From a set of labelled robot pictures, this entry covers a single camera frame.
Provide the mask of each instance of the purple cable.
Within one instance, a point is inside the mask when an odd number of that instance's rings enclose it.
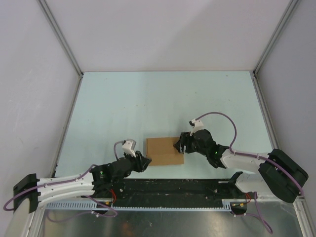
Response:
[[[103,203],[100,203],[100,202],[98,202],[97,200],[95,200],[94,198],[92,198],[92,197],[89,197],[89,196],[85,196],[86,198],[88,198],[88,199],[90,199],[90,200],[92,200],[92,201],[94,201],[95,203],[97,203],[98,205],[100,205],[100,206],[102,206],[102,207],[104,207],[104,208],[107,208],[107,209],[109,209],[109,210],[111,210],[112,212],[114,212],[114,214],[113,215],[105,215],[105,214],[100,214],[100,213],[97,213],[97,212],[94,212],[94,211],[84,211],[84,212],[80,212],[80,213],[78,213],[78,214],[76,214],[76,215],[74,215],[74,216],[71,216],[71,217],[68,217],[68,218],[66,218],[66,219],[63,219],[63,220],[52,220],[50,217],[49,217],[49,212],[47,212],[47,214],[46,214],[46,217],[47,217],[47,219],[50,221],[50,222],[53,222],[53,223],[61,223],[61,222],[66,222],[66,221],[69,221],[69,220],[71,220],[71,219],[73,219],[73,218],[75,218],[75,217],[78,217],[78,216],[81,216],[81,215],[84,215],[84,214],[94,214],[94,215],[96,215],[97,217],[99,217],[99,216],[102,216],[102,217],[116,217],[117,215],[118,215],[118,212],[116,211],[116,210],[114,210],[113,208],[111,208],[111,207],[109,207],[109,206],[107,206],[107,205],[105,205],[105,204],[103,204]]]
[[[65,180],[65,181],[57,181],[57,182],[52,182],[52,183],[48,183],[48,184],[41,184],[41,185],[38,185],[38,186],[35,186],[35,187],[31,187],[27,190],[24,190],[22,192],[20,192],[19,194],[15,195],[14,197],[12,197],[9,201],[7,201],[4,206],[3,206],[3,209],[5,211],[13,211],[14,208],[7,208],[7,206],[12,202],[14,201],[15,199],[17,199],[18,197],[32,191],[32,190],[35,190],[35,189],[38,189],[38,188],[42,188],[42,187],[45,187],[45,185],[48,185],[48,186],[51,186],[51,185],[56,185],[56,184],[66,184],[66,183],[70,183],[70,182],[73,182],[73,181],[76,181],[76,179],[81,179],[83,176],[85,176],[94,166],[97,166],[96,164],[93,164],[92,166],[90,166],[90,168],[85,172],[83,173],[82,175],[80,175],[78,178],[74,178],[74,179],[70,179],[70,180]]]
[[[257,212],[258,212],[258,215],[255,215],[255,214],[248,214],[248,213],[245,213],[245,214],[242,214],[242,215],[236,215],[232,212],[232,214],[234,214],[235,216],[240,216],[240,217],[243,217],[243,216],[252,216],[254,218],[257,218],[259,221],[262,222],[263,226],[266,228],[266,230],[269,232],[269,234],[273,234],[273,230],[271,228],[271,226],[263,219],[262,215],[261,215],[261,212],[260,212],[260,209],[258,207],[258,202],[257,202],[257,192],[255,192],[255,205],[256,205],[256,209],[257,209]]]
[[[53,223],[61,223],[61,222],[69,221],[69,220],[71,220],[71,219],[73,219],[73,218],[75,218],[75,217],[77,217],[77,216],[81,216],[81,215],[88,214],[88,213],[91,214],[91,211],[80,212],[80,213],[78,213],[78,214],[76,214],[76,215],[74,215],[74,216],[68,217],[68,218],[63,219],[63,220],[52,220],[52,219],[49,217],[49,215],[48,215],[49,212],[47,212],[47,213],[46,213],[46,217],[47,217],[47,219],[48,219],[50,222],[53,222]]]
[[[118,155],[117,155],[117,144],[123,144],[123,143],[124,143],[124,141],[118,141],[118,142],[115,142],[115,143],[114,143],[114,147],[113,147],[114,156],[115,156],[115,158],[116,158],[117,160],[119,160]]]
[[[226,114],[223,114],[221,112],[209,112],[209,113],[206,113],[206,114],[201,115],[200,117],[196,118],[196,120],[199,120],[199,119],[201,119],[202,117],[204,117],[206,115],[212,115],[212,114],[222,115],[222,116],[228,118],[228,120],[232,123],[232,125],[234,127],[235,135],[234,135],[234,138],[233,138],[231,144],[229,145],[229,150],[231,151],[231,153],[233,153],[234,155],[236,154],[236,155],[240,155],[240,156],[246,156],[246,157],[263,159],[263,160],[273,164],[276,168],[281,170],[297,186],[297,188],[301,192],[300,194],[302,196],[304,196],[304,191],[303,191],[302,187],[300,186],[300,184],[292,177],[292,175],[290,175],[283,167],[281,167],[279,164],[275,163],[273,160],[270,160],[270,159],[262,157],[262,156],[256,156],[256,155],[253,155],[253,154],[249,154],[249,153],[242,153],[242,152],[234,152],[233,151],[233,144],[234,144],[234,142],[235,142],[235,140],[237,138],[237,128],[236,128],[236,125],[235,125],[234,121],[230,117],[228,117]]]

